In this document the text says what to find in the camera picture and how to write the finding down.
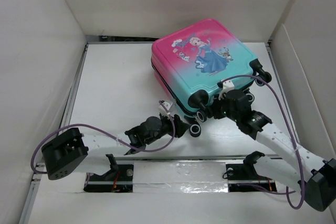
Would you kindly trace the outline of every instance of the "white connector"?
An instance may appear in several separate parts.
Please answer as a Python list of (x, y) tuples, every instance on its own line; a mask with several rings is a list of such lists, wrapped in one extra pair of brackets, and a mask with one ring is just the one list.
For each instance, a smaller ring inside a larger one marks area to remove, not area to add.
[(174, 107), (174, 103), (171, 101), (163, 101), (162, 105), (167, 109), (168, 112), (165, 111), (165, 109), (161, 106), (161, 104), (159, 105), (159, 110), (160, 110), (160, 114), (164, 115), (164, 116), (168, 116), (171, 113), (171, 110)]
[(235, 85), (230, 80), (224, 81), (224, 82), (222, 82), (222, 84), (223, 84), (223, 89), (219, 93), (219, 97), (218, 97), (219, 100), (223, 99), (224, 95), (227, 92), (229, 92), (230, 90), (234, 90), (235, 89)]

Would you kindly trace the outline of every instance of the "blue dress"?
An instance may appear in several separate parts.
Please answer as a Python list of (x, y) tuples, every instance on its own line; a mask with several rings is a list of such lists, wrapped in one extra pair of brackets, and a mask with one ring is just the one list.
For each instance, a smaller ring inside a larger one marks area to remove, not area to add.
[[(200, 56), (202, 50), (205, 51), (204, 57)], [(210, 42), (207, 45), (198, 48), (196, 61), (197, 60), (205, 65), (204, 68), (201, 68), (202, 73), (214, 73), (222, 71), (226, 69), (226, 66), (228, 64), (228, 61), (225, 58), (210, 49)]]

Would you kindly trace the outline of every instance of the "pink and teal suitcase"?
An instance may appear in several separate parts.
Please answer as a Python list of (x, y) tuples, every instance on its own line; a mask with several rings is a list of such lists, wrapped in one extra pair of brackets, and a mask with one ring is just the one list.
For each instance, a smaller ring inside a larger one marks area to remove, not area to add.
[[(209, 106), (221, 90), (217, 85), (221, 80), (252, 74), (271, 81), (257, 56), (214, 19), (156, 40), (151, 61), (157, 79), (190, 122), (213, 117)], [(232, 80), (236, 89), (249, 95), (250, 102), (254, 100), (249, 93), (253, 81), (248, 77)]]

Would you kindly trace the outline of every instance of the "black suitcase trim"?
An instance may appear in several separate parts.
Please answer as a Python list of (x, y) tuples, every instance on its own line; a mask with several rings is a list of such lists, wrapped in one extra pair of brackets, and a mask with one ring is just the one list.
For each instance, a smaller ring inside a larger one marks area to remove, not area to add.
[[(158, 70), (156, 69), (156, 67), (154, 66), (152, 60), (151, 60), (151, 64), (152, 64), (152, 68), (154, 69), (154, 71), (157, 73), (157, 75), (159, 75), (161, 81), (163, 82), (163, 84), (165, 85), (165, 87), (168, 89), (170, 95), (174, 98), (174, 100), (176, 101), (177, 105), (180, 107), (180, 109), (183, 111), (184, 114), (186, 114), (187, 116), (190, 117), (194, 117), (196, 115), (196, 112), (193, 113), (189, 110), (187, 110), (185, 108), (185, 106), (183, 105), (183, 103), (177, 98), (177, 96), (174, 94), (173, 90), (169, 87), (169, 85), (167, 84), (167, 82), (163, 79), (163, 77), (161, 76), (161, 74), (158, 72)], [(251, 85), (253, 84), (253, 80), (246, 84), (244, 87), (242, 87), (240, 90), (247, 90)]]

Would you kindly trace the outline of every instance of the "table surface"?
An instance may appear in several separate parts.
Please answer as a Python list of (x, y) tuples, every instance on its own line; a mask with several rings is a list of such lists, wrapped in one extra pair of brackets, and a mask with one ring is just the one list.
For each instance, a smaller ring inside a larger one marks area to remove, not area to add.
[[(265, 44), (246, 45), (272, 74), (271, 85), (280, 95)], [(165, 99), (166, 95), (154, 78), (150, 56), (151, 44), (89, 45), (71, 123), (87, 123), (111, 133), (120, 133), (148, 116), (157, 115), (158, 100)], [(251, 92), (256, 97), (253, 109), (264, 112), (279, 128), (288, 132), (270, 91), (253, 85)], [(97, 135), (89, 129), (81, 131)], [(157, 141), (149, 148), (160, 147), (166, 141)], [(199, 138), (186, 134), (161, 152), (139, 153), (132, 157), (229, 157), (244, 156), (256, 150), (274, 154), (224, 119), (204, 123)], [(150, 171), (162, 173), (162, 176), (168, 172), (162, 165), (155, 164)], [(146, 164), (142, 164), (138, 174), (150, 171)], [(264, 193), (191, 194), (169, 190), (92, 194), (83, 192), (84, 181), (85, 174), (81, 173), (56, 181), (43, 175), (29, 223), (334, 223), (329, 210), (321, 213), (304, 204), (295, 211), (288, 206), (284, 196)], [(296, 194), (292, 198), (294, 203), (299, 200)]]

